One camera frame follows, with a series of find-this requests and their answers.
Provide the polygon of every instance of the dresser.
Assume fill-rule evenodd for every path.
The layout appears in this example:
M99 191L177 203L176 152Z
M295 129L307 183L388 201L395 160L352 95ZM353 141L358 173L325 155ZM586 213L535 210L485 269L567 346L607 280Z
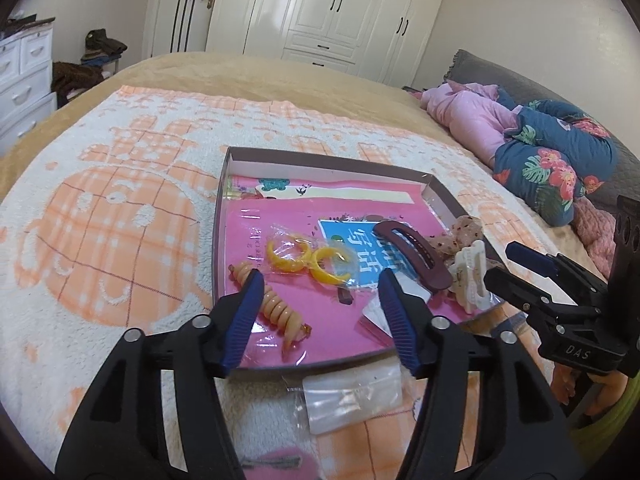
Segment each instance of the dresser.
M56 110L51 24L0 41L0 156Z
M411 85L442 0L216 0L207 51Z

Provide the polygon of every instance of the white wall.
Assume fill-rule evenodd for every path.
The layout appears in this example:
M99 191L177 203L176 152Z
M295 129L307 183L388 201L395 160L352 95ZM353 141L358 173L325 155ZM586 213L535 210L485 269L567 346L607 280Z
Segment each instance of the white wall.
M640 156L640 32L620 0L443 0L414 88L463 48L533 79Z
M124 68L139 62L148 0L22 0L18 9L39 18L55 16L53 59L78 63L84 38L94 28L106 28L110 38L129 46L120 61Z

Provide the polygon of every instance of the dresser drawer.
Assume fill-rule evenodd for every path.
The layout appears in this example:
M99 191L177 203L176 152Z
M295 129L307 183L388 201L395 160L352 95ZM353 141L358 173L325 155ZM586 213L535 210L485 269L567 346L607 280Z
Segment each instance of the dresser drawer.
M344 72L345 74L351 73L353 69L353 65L345 61L340 61L338 59L329 59L323 56L315 56L313 54L306 54L305 52L296 52L295 50L289 50L288 48L284 50L282 59L312 64L319 67L331 68L333 70L337 70L338 72Z
M0 129L0 156L5 156L21 137L28 134L38 123L55 112L56 102L56 95L49 94Z
M0 87L20 74L20 41L0 46Z
M351 46L344 46L333 43L332 41L327 41L325 38L314 38L313 36L306 36L296 32L289 34L286 47L293 50L304 50L313 54L319 54L320 56L335 57L350 62L354 61L356 53L355 48Z
M51 59L53 30L34 32L20 40L20 72L25 73Z
M12 119L51 92L51 62L20 77L20 81L0 92L0 123Z

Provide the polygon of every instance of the white wardrobe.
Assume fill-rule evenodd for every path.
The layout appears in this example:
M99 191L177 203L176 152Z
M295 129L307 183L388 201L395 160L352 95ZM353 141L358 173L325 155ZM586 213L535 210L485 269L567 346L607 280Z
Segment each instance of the white wardrobe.
M441 0L216 0L209 51L411 85Z

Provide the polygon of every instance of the brown hair clip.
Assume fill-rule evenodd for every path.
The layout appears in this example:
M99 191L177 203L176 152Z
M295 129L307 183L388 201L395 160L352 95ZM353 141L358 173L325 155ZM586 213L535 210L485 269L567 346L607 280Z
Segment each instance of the brown hair clip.
M394 220L376 224L373 227L373 232L398 248L412 264L420 277L420 282L431 292L446 290L452 285L453 277L449 269L445 267L436 250L420 233Z

